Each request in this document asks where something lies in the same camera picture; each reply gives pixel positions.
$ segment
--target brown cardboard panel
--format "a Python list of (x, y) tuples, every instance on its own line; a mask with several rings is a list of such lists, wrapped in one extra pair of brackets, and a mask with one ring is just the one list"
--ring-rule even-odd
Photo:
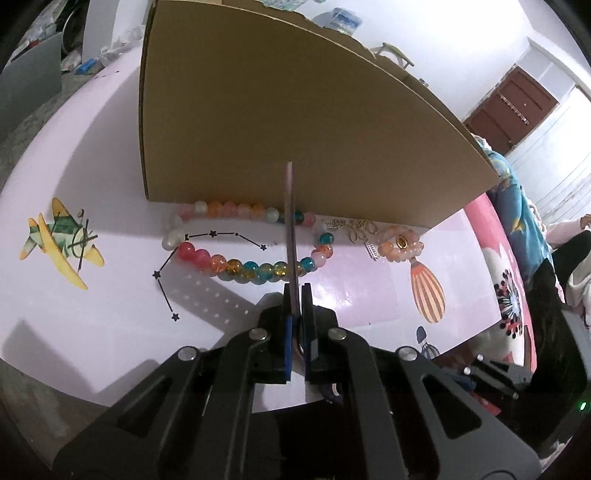
[(280, 207), (292, 160), (302, 210), (432, 227), (498, 181), (421, 96), (307, 29), (160, 1), (145, 48), (150, 200)]

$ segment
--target black pants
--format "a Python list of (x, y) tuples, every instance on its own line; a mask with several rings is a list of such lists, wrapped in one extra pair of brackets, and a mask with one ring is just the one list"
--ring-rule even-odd
[(591, 231), (584, 230), (552, 253), (554, 271), (563, 291), (566, 289), (571, 273), (589, 255), (589, 252), (591, 252)]

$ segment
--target white bead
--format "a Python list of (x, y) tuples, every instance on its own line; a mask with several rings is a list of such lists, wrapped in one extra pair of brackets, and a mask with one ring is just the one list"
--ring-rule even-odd
[(195, 215), (197, 215), (199, 217), (207, 215), (207, 203), (205, 203), (203, 200), (199, 200), (198, 202), (195, 202), (194, 208), (195, 208)]
[(162, 240), (162, 248), (167, 251), (174, 250), (184, 241), (184, 233), (179, 230), (171, 230)]
[(269, 207), (265, 210), (265, 220), (267, 223), (276, 223), (279, 220), (279, 210)]
[(180, 229), (183, 226), (183, 219), (179, 217), (176, 213), (173, 213), (170, 218), (168, 219), (168, 228), (169, 229)]

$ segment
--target silver bolt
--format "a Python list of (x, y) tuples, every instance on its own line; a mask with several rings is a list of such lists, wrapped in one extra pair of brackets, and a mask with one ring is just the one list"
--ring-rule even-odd
[(248, 332), (248, 336), (251, 340), (264, 340), (267, 338), (269, 334), (264, 328), (253, 328), (250, 332)]
[(341, 340), (344, 340), (345, 337), (347, 337), (347, 332), (342, 328), (331, 328), (329, 330), (329, 338), (331, 340), (340, 342)]
[(398, 356), (402, 359), (402, 360), (406, 360), (407, 362), (412, 362), (413, 360), (416, 360), (418, 357), (418, 353), (417, 351), (411, 347), (411, 346), (403, 346), (399, 351), (398, 351)]
[(178, 358), (183, 362), (189, 362), (191, 360), (195, 360), (195, 357), (197, 356), (197, 349), (192, 346), (184, 346), (178, 351), (177, 355)]

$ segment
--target white tabletop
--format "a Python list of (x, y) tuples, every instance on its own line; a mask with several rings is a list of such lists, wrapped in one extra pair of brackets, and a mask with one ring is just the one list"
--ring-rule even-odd
[[(276, 302), (283, 282), (263, 286), (205, 277), (171, 263), (162, 284), (179, 320), (152, 276), (168, 253), (160, 242), (174, 205), (144, 196), (138, 142), (138, 79), (141, 52), (121, 56), (85, 84), (50, 119), (28, 147), (0, 195), (0, 343), (2, 359), (65, 393), (106, 406), (113, 404), (178, 348), (223, 345), (256, 324), (260, 310)], [(83, 264), (81, 290), (61, 275), (38, 248), (19, 260), (29, 217), (53, 221), (58, 197), (76, 215), (85, 210), (104, 267)], [(269, 245), (261, 251), (233, 238), (199, 239), (196, 245), (270, 263), (285, 259), (278, 225), (207, 220), (192, 225), (240, 230)], [(298, 229), (298, 257), (309, 254), (313, 234)], [(446, 312), (428, 323), (417, 310), (410, 266), (373, 262), (363, 244), (338, 232), (335, 254), (306, 275), (314, 302), (336, 311), (339, 323), (371, 345), (395, 350), (418, 347), (416, 331), (441, 353), (500, 318), (491, 279), (463, 211), (427, 232), (419, 260), (439, 279)], [(288, 407), (319, 398), (294, 366), (288, 385), (258, 385), (254, 410)]]

